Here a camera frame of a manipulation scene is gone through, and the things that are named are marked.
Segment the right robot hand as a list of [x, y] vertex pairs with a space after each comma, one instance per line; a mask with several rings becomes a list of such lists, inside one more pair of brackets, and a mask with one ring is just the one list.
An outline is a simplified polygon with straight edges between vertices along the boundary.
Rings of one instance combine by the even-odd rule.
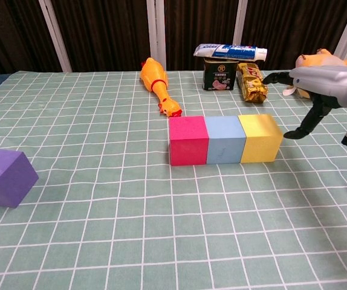
[[263, 83], [294, 86], [306, 91], [313, 102], [300, 126], [284, 133], [287, 139], [299, 140], [309, 135], [332, 109], [347, 108], [347, 66], [301, 66], [273, 72]]

